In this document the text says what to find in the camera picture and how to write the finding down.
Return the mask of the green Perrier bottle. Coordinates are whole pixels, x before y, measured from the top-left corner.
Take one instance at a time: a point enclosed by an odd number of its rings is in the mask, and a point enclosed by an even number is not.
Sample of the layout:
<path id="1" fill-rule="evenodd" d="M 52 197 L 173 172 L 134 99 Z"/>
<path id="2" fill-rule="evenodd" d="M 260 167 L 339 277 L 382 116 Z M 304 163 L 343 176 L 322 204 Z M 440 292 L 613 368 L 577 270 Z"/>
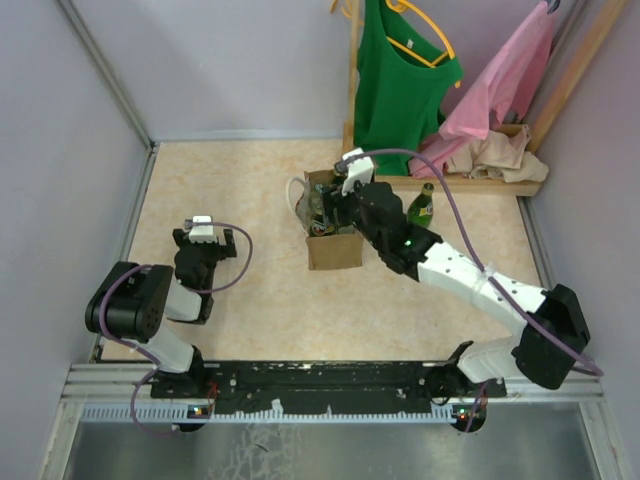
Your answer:
<path id="1" fill-rule="evenodd" d="M 346 171 L 342 167 L 335 166 L 332 174 L 331 184 L 333 186 L 341 186 L 346 179 Z"/>
<path id="2" fill-rule="evenodd" d="M 312 217 L 309 226 L 310 237 L 324 237 L 335 233 L 335 227 L 331 223 L 326 223 L 322 214 L 315 214 Z"/>
<path id="3" fill-rule="evenodd" d="M 433 193 L 435 186 L 425 183 L 420 194 L 411 202 L 407 210 L 407 219 L 422 228 L 428 229 L 431 225 L 434 213 Z"/>

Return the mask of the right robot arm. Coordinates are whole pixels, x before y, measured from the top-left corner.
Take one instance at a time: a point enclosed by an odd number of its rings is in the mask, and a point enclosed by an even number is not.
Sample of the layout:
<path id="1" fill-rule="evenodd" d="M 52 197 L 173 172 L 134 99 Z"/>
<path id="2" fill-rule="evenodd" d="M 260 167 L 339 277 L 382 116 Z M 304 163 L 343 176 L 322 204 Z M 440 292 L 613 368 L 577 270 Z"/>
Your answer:
<path id="1" fill-rule="evenodd" d="M 470 395 L 481 383 L 522 375 L 547 390 L 559 389 L 590 341 L 576 293 L 520 283 L 480 267 L 438 234 L 408 221 L 401 199 L 386 182 L 326 187 L 328 218 L 354 227 L 392 271 L 435 286 L 498 320 L 509 336 L 465 346 L 446 372 L 448 387 Z"/>

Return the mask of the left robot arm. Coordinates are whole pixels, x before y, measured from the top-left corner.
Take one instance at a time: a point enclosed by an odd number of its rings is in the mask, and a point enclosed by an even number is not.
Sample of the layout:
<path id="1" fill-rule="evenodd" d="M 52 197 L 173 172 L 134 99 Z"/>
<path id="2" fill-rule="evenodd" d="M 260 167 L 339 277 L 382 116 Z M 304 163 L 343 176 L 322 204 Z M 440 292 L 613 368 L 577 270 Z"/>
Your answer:
<path id="1" fill-rule="evenodd" d="M 237 256 L 232 228 L 219 239 L 213 224 L 199 220 L 172 232 L 178 248 L 172 266 L 119 261 L 86 307 L 87 330 L 134 349 L 156 367 L 154 398 L 200 397 L 211 381 L 201 351 L 169 326 L 207 323 L 216 267 Z"/>

